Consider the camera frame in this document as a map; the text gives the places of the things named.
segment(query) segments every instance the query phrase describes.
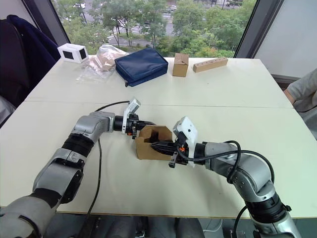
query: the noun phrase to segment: wooden block with holes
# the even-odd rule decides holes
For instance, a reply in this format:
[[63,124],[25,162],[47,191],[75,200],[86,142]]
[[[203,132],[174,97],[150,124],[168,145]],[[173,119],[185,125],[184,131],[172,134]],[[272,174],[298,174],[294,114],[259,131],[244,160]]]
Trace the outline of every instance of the wooden block with holes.
[[227,65],[228,59],[225,57],[204,61],[194,64],[193,71],[195,73],[202,72],[208,69],[217,68]]

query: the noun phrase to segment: plastic bag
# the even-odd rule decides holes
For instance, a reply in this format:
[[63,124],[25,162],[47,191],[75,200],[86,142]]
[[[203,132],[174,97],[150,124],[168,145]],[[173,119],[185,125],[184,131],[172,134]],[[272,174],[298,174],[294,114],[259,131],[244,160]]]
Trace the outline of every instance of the plastic bag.
[[128,53],[112,46],[104,44],[99,47],[96,55],[90,56],[82,64],[82,72],[77,80],[104,82],[115,71],[116,58],[126,56]]

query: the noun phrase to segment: table surface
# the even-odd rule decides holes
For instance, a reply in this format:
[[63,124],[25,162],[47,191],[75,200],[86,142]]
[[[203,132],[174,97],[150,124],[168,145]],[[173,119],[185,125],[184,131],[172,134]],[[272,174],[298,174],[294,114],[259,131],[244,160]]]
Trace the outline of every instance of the table surface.
[[135,96],[143,105],[292,108],[259,59],[194,73],[193,64],[208,59],[190,58],[186,78],[173,77],[174,58],[166,60],[167,74],[135,87],[125,87],[117,72],[102,82],[76,80],[82,66],[59,60],[26,100],[108,104]]
[[[24,102],[18,107],[0,130],[0,205],[30,194],[36,175],[76,121],[100,106]],[[121,115],[124,108],[107,111]],[[292,217],[317,217],[317,141],[294,109],[145,105],[137,113],[169,129],[189,116],[198,141],[236,140],[242,149],[263,154],[274,167],[277,193],[292,207]],[[134,141],[120,132],[103,134],[101,143],[102,180],[94,213],[235,218],[244,206],[224,177],[202,166],[171,169],[167,161],[139,160]],[[95,146],[75,199],[59,211],[87,212],[96,191],[98,158]]]

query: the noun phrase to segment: floor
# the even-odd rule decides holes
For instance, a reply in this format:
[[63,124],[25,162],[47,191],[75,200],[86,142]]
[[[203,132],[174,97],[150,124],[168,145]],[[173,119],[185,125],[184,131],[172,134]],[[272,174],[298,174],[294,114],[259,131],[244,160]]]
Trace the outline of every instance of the floor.
[[[104,238],[115,216],[98,216],[99,222],[95,225],[96,229],[93,238]],[[76,237],[81,228],[85,216],[57,213],[48,229],[44,238],[70,238]],[[201,219],[199,221],[203,230],[206,230],[206,238],[231,238],[230,229],[233,228],[233,219]],[[303,238],[316,238],[317,218],[295,219],[295,224],[302,234]],[[174,238],[174,218],[166,217],[149,217],[149,226],[152,238]],[[238,226],[239,231],[245,232],[245,238],[253,238],[253,224],[250,220],[241,220]]]

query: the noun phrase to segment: navy blue pouch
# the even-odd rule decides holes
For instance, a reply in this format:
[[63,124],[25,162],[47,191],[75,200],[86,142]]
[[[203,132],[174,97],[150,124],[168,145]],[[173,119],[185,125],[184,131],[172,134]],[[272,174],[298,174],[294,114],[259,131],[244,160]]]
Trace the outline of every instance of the navy blue pouch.
[[114,61],[115,69],[126,81],[126,87],[133,87],[166,74],[168,67],[168,62],[151,47]]

